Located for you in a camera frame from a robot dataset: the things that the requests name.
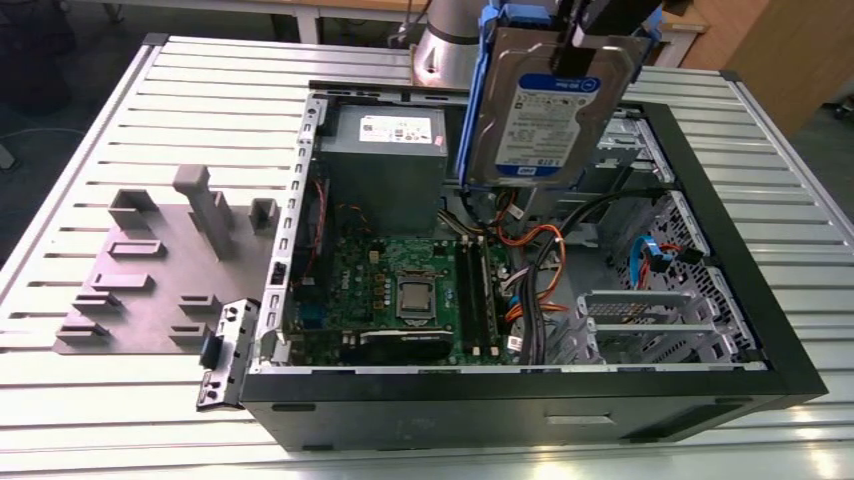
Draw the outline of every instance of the cpu socket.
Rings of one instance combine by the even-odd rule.
[[[436,318],[436,285],[429,277],[397,277],[397,318],[420,327]]]

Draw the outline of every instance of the motherboard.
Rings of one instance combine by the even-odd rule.
[[[324,304],[300,303],[308,365],[495,365],[505,251],[480,239],[340,238]]]

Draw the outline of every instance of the wooden cabinet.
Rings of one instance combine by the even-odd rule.
[[[854,75],[854,1],[693,0],[709,24],[683,68],[733,70],[792,135]]]

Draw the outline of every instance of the hard drive label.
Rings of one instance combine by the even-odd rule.
[[[580,130],[575,114],[600,85],[592,77],[521,75],[495,159],[501,174],[541,177],[560,170]]]

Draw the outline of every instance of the black cable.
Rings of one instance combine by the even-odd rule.
[[[516,283],[516,297],[519,301],[521,301],[521,283]],[[521,352],[519,354],[519,363],[521,365],[531,364],[531,354],[533,351],[533,323],[528,323],[531,321],[529,317],[521,316]]]
[[[444,223],[453,224],[452,226],[456,226],[460,230],[463,230],[463,232],[465,232],[472,237],[476,237],[477,235],[480,235],[480,233],[476,230],[473,230],[471,227],[468,227],[468,225],[464,225],[463,222],[459,221],[459,218],[456,218],[456,216],[446,210],[438,209],[438,218]]]
[[[667,193],[669,189],[663,187],[656,188],[645,188],[645,189],[632,189],[632,190],[620,190],[619,192],[613,192],[605,195],[596,197],[595,199],[584,202],[575,211],[569,214],[565,220],[560,223],[560,234],[563,238],[569,234],[572,228],[584,221],[584,219],[604,205],[608,205],[612,201],[625,198],[625,197],[637,197],[637,198],[657,198]],[[523,291],[521,295],[519,295],[519,302],[521,302],[521,316],[524,318],[525,324],[529,322],[536,328],[537,337],[541,335],[544,337],[544,322],[541,311],[539,308],[539,298],[536,295],[536,274],[539,272],[539,266],[545,261],[548,257],[548,252],[555,247],[556,242],[548,241],[545,242],[536,254],[536,258],[531,265],[528,266],[527,274],[523,278],[523,282],[520,282]],[[536,349],[535,345],[525,345],[523,343],[523,350],[531,349],[533,354],[535,362],[544,363],[544,343],[541,344],[541,351]]]
[[[405,8],[405,21],[400,26],[400,31],[388,36],[388,47],[393,46],[393,42],[402,43],[405,41],[405,37],[409,35],[412,28],[418,24],[418,22],[424,18],[424,15],[426,15],[426,10],[429,9],[430,4],[432,0],[426,0],[426,3],[424,3],[424,8],[421,8],[417,17],[414,17],[414,21],[409,23],[409,15],[412,13],[412,0],[408,1]]]
[[[468,203],[468,197],[469,196],[471,196],[471,192],[468,192],[468,191],[459,192],[459,200],[460,200],[460,203],[463,204],[463,210],[465,210],[465,213],[468,214],[468,217],[471,218],[471,221],[475,223],[477,228],[480,230],[483,230],[484,235],[488,238],[491,238],[492,240],[496,240],[496,241],[500,242],[500,238],[497,237],[495,232],[492,232],[492,230],[489,230],[489,228],[495,226],[495,221],[492,221],[492,222],[489,222],[487,224],[480,219],[480,217],[477,216],[477,212],[475,212],[475,209],[471,206],[471,203]]]

